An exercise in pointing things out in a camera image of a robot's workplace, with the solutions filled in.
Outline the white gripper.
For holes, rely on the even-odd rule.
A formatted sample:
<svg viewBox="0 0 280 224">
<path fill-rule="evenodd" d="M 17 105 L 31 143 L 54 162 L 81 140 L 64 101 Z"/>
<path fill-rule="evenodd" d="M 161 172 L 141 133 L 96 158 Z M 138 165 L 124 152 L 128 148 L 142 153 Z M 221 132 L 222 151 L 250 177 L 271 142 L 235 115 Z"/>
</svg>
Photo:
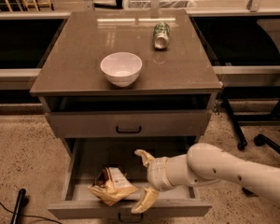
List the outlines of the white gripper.
<svg viewBox="0 0 280 224">
<path fill-rule="evenodd" d="M 142 163 L 147 167 L 147 181 L 151 187 L 142 189 L 139 201 L 133 206 L 133 214 L 143 214 L 159 198 L 159 191 L 169 188 L 166 175 L 166 157 L 154 158 L 150 153 L 143 149 L 137 149 L 134 154 L 142 159 Z"/>
</svg>

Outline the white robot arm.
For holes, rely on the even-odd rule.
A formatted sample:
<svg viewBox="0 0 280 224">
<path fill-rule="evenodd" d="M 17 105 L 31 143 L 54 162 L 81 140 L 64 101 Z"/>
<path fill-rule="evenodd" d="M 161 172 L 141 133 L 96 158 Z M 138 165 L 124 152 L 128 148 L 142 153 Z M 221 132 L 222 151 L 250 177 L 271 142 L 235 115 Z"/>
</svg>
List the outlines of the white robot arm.
<svg viewBox="0 0 280 224">
<path fill-rule="evenodd" d="M 280 206 L 280 168 L 239 159 L 207 143 L 197 143 L 187 153 L 171 158 L 155 158 L 143 149 L 134 154 L 147 168 L 148 182 L 132 208 L 134 214 L 146 212 L 162 191 L 210 185 L 218 180 L 236 183 Z"/>
</svg>

